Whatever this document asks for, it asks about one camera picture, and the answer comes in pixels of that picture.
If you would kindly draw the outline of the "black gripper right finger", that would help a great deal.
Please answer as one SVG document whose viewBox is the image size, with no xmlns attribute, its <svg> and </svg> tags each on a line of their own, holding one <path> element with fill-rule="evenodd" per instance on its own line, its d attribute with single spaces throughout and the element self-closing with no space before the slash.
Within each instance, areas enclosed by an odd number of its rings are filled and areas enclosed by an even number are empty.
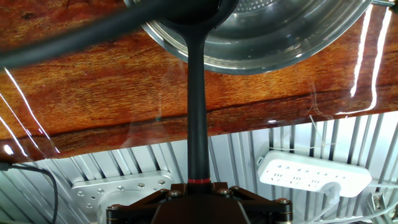
<svg viewBox="0 0 398 224">
<path fill-rule="evenodd" d="M 293 204 L 287 198 L 269 200 L 237 185 L 212 183 L 215 195 L 239 202 L 251 223 L 293 224 Z"/>
</svg>

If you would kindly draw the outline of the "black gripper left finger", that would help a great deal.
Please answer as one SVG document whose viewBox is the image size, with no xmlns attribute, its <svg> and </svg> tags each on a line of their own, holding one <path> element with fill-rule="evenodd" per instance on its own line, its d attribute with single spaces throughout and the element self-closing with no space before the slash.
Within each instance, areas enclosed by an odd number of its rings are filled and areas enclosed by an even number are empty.
<svg viewBox="0 0 398 224">
<path fill-rule="evenodd" d="M 130 205 L 111 205 L 106 209 L 106 224 L 150 223 L 161 204 L 186 194 L 186 184 L 172 184 Z"/>
</svg>

